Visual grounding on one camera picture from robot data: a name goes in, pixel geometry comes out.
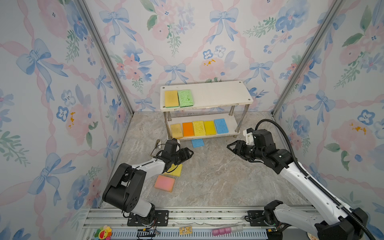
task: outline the orange sponge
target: orange sponge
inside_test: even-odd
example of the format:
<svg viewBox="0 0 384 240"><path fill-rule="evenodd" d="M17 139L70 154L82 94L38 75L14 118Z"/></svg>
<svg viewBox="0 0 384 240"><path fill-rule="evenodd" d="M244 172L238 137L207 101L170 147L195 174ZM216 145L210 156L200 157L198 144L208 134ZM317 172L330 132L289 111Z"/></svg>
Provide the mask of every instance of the orange sponge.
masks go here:
<svg viewBox="0 0 384 240"><path fill-rule="evenodd" d="M193 137L195 135L193 131L193 124L191 122L183 123L184 137Z"/></svg>
<svg viewBox="0 0 384 240"><path fill-rule="evenodd" d="M166 191L166 192L172 192L174 185L175 185L174 178L159 175L155 183L155 188Z"/></svg>

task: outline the wire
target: wire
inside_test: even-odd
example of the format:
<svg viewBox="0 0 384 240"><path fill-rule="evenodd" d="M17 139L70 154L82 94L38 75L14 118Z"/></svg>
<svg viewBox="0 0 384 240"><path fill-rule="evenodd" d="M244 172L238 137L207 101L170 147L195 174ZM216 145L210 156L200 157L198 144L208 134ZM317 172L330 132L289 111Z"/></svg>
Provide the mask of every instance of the wire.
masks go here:
<svg viewBox="0 0 384 240"><path fill-rule="evenodd" d="M166 172L166 173L171 173L171 172L173 172L173 171L175 171L176 170L176 168L179 166L179 164L178 165L176 165L176 167L175 167L175 169L173 169L172 171L170 171L170 172Z"/></svg>
<svg viewBox="0 0 384 240"><path fill-rule="evenodd" d="M285 229L287 229L288 227L290 227L290 226L292 226L291 224L285 224L281 229L279 229L279 230L277 230L277 228L276 228L276 231L275 232L282 232L282 231L284 231Z"/></svg>
<svg viewBox="0 0 384 240"><path fill-rule="evenodd" d="M156 229L157 229L157 218L156 218L156 221L154 223L154 225L156 224L156 227L155 227L155 232L154 232L154 235L156 236Z"/></svg>
<svg viewBox="0 0 384 240"><path fill-rule="evenodd" d="M245 216L244 219L247 222L261 221L261 220L265 219L265 216L262 216L262 217L259 217L259 218L253 218L253 217L250 217L250 216Z"/></svg>
<svg viewBox="0 0 384 240"><path fill-rule="evenodd" d="M209 226L213 226L213 227L221 227L221 226L230 226L230 225L236 225L236 224L239 224L239 223L243 223L243 222L237 222L237 223L229 223L229 224L209 224L209 223L197 223L197 222L190 222L190 223L180 223L180 222L175 222L177 223L178 225L191 225L191 224L197 224L197 225L209 225Z"/></svg>
<svg viewBox="0 0 384 240"><path fill-rule="evenodd" d="M157 145L157 146L152 150L152 152L151 152L151 157L155 157L155 156L152 156L152 153L153 153L153 151L155 151L155 149L156 149L158 146L161 146L161 145L165 145L165 143Z"/></svg>
<svg viewBox="0 0 384 240"><path fill-rule="evenodd" d="M283 128L278 124L276 123L275 121L273 120L270 120L270 119L263 119L263 120L260 120L256 127L255 127L255 130L258 129L258 127L260 126L260 124L262 122L270 122L272 123L273 125L275 125L279 131L281 132L281 134L283 135L285 141L287 142L287 145L288 145L288 148L289 148L289 152L291 153L292 155L292 159L295 163L295 165L297 166L297 168L300 170L300 172L302 174L304 174L304 176L309 179L315 186L317 186L325 195L327 195L337 206L341 206L341 203L329 192L327 191L325 188L323 188L323 186L321 184L319 184L314 178L312 178L309 173L303 169L301 167L301 165L299 164L299 161L297 160L296 156L295 156L295 153L293 152L293 148L292 148L292 145L291 145L291 142L289 141L288 139L288 136L287 134L285 133L285 131L283 130ZM346 207L342 207L341 208L345 213L347 213L354 221L356 224L359 225L359 227L364 231L364 233L368 236L368 238L370 240L376 240L376 238L372 235L372 233L368 230L368 228L366 226L363 225L363 223L357 218L355 217L355 215L353 215L353 213L351 211L349 211Z"/></svg>

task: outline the blue bow pattern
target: blue bow pattern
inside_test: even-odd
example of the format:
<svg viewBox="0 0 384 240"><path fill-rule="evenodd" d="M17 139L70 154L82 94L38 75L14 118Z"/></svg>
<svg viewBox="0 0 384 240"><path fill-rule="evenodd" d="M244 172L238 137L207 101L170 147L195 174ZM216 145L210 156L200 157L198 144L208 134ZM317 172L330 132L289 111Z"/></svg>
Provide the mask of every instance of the blue bow pattern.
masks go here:
<svg viewBox="0 0 384 240"><path fill-rule="evenodd" d="M184 77L183 75L181 75L180 72L184 73L185 72L185 64L184 63L180 63L179 65L177 66L171 66L171 65L167 65L167 66L164 66L164 71L166 73L170 73L172 72L172 79L168 82L166 82L166 85L170 85L170 83L176 79L176 74L179 76L179 78L185 83L187 84L186 80L188 80L189 78L187 77Z"/></svg>
<svg viewBox="0 0 384 240"><path fill-rule="evenodd" d="M322 90L319 90L316 93L316 98L319 99L320 101L316 105L314 105L313 107L305 106L305 110L306 111L309 110L309 109L317 110L317 109L320 108L319 114L317 115L317 125L319 125L320 120L322 122L324 122L324 116L323 116L323 109L324 109L324 107L325 107L325 110L327 112L329 112L329 111L331 111L336 106L336 103L335 103L334 100L328 99L325 96L325 93Z"/></svg>
<svg viewBox="0 0 384 240"><path fill-rule="evenodd" d="M48 83L47 89L45 91L46 99L47 102L50 101L50 99L55 100L52 95L51 91L51 83L52 83L52 78L48 70L43 67L39 61L49 68L50 70L54 71L55 73L68 77L67 74L62 72L63 65L62 64L52 64L52 63L47 63L43 59L45 58L50 58L51 57L51 52L40 38L35 40L35 47L34 50L31 50L29 54L22 54L17 60L16 64L19 66L19 68L26 74L32 75L32 73L35 71L35 65L39 72L43 75L45 80Z"/></svg>
<svg viewBox="0 0 384 240"><path fill-rule="evenodd" d="M259 72L260 72L260 75L261 75L263 81L266 82L266 78L268 78L269 75L264 72L264 69L265 70L271 69L272 64L273 64L273 61L268 61L266 63L251 63L251 65L249 66L249 69L250 70L256 69L256 71L251 78L248 78L244 82L247 84L252 78L257 77L259 75Z"/></svg>
<svg viewBox="0 0 384 240"><path fill-rule="evenodd" d="M215 37L217 35L221 34L221 32L223 31L223 20L226 20L226 21L224 21L225 29L227 31L229 38L233 41L233 35L236 34L237 31L235 31L233 28L231 28L227 21L230 21L232 23L236 22L238 14L239 14L239 10L237 8L232 8L228 12L220 12L218 10L212 11L209 14L209 19L211 20L211 23L215 23L217 21L219 21L219 22L218 22L216 34L210 36L208 38L207 42L212 44L212 41L215 39Z"/></svg>
<svg viewBox="0 0 384 240"><path fill-rule="evenodd" d="M95 86L97 87L97 89L100 89L100 87L103 89L104 91L104 104L107 103L107 89L105 88L105 86L109 87L109 88L113 88L111 86L111 81L109 82L106 82L105 79L107 78L107 76L105 75L105 72L104 72L104 69L100 69L100 75L98 78L95 79Z"/></svg>
<svg viewBox="0 0 384 240"><path fill-rule="evenodd" d="M115 35L109 38L109 42L115 44L115 38L117 35L120 34L119 26L131 39L136 41L135 37L133 36L134 34L136 34L136 32L124 26L124 24L121 22L123 21L125 23L129 23L128 12L125 8L120 8L116 12L111 13L108 11L101 11L99 12L99 15L101 17L101 20L105 23L109 23L110 21L112 21L113 29L115 30Z"/></svg>
<svg viewBox="0 0 384 240"><path fill-rule="evenodd" d="M280 111L279 111L279 120L283 118L283 112L285 112L285 110L287 110L287 104L284 103L284 104L281 106L281 109L280 109Z"/></svg>
<svg viewBox="0 0 384 240"><path fill-rule="evenodd" d="M36 177L28 189L28 193L37 195L39 194L45 185L45 181L56 188L55 195L53 196L53 205L56 206L58 200L61 200L59 195L60 181L57 177L48 176L50 174L61 174L72 171L76 167L71 167L72 160L59 169L54 168L61 162L60 157L56 153L50 153L45 161L45 168L41 171L40 176Z"/></svg>
<svg viewBox="0 0 384 240"><path fill-rule="evenodd" d="M145 107L147 106L150 110L155 111L156 108L152 107L150 104L152 104L152 98L146 98L146 99L134 99L133 100L136 104L141 104L141 109L139 111L143 111Z"/></svg>
<svg viewBox="0 0 384 240"><path fill-rule="evenodd" d="M321 185L323 185L324 187L327 187L328 186L327 182L324 180L324 178L321 177L320 173L317 172L317 167L315 166L314 163L310 164L310 169L313 172L311 173L312 177L314 177Z"/></svg>
<svg viewBox="0 0 384 240"><path fill-rule="evenodd" d="M111 166L113 166L113 163L114 163L114 160L113 160L113 151L112 149L115 149L115 148L118 148L119 145L117 143L117 141L113 144L113 138L112 136L109 136L108 137L108 144L107 144L107 147L105 148L104 150L104 157L107 158L108 155L111 155Z"/></svg>
<svg viewBox="0 0 384 240"><path fill-rule="evenodd" d="M318 24L322 24L324 22L325 15L326 15L326 12L320 14L320 17L317 20ZM340 14L339 16L337 16L335 18L335 20L333 21L333 23L332 23L333 28L335 30L339 29L339 27L344 22L344 20L345 20L345 14ZM327 50L327 46L328 46L329 43L333 43L332 35L331 35L331 30L332 30L331 28L328 30L327 36L325 37L324 50Z"/></svg>

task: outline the wall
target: wall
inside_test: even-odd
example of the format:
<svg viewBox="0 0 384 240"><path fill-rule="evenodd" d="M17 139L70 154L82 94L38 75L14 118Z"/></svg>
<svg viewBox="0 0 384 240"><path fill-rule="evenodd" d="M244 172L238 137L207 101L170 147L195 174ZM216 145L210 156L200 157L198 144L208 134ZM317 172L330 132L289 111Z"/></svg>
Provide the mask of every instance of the wall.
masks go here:
<svg viewBox="0 0 384 240"><path fill-rule="evenodd" d="M382 0L347 0L276 113L299 161L365 210L377 239L384 239L383 12Z"/></svg>
<svg viewBox="0 0 384 240"><path fill-rule="evenodd" d="M0 21L0 239L74 239L129 115L72 1L3 1Z"/></svg>
<svg viewBox="0 0 384 240"><path fill-rule="evenodd" d="M332 1L86 2L135 111L158 111L163 85L233 79L270 111Z"/></svg>

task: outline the gray floor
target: gray floor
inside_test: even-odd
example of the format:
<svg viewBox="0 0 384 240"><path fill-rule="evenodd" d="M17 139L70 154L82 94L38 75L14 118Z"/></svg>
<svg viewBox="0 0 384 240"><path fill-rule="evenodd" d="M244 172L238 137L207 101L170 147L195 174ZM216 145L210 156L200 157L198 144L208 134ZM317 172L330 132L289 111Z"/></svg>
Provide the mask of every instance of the gray floor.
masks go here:
<svg viewBox="0 0 384 240"><path fill-rule="evenodd" d="M172 113L186 116L201 113ZM235 118L241 113L235 112ZM240 132L254 128L263 118L271 118L266 112L248 112ZM263 123L261 128L269 130L278 148L283 148L275 126ZM149 160L157 139L167 140L163 113L136 112L130 123L117 165L126 162L138 164ZM265 205L275 199L288 205L308 204L293 185L260 163L249 163L231 153L226 146L237 138L213 137L204 139L205 146L193 148L190 140L181 141L181 147L195 152L183 163L182 173L176 178L173 192L154 188L156 177L144 183L141 197L158 207L182 206L255 206Z"/></svg>

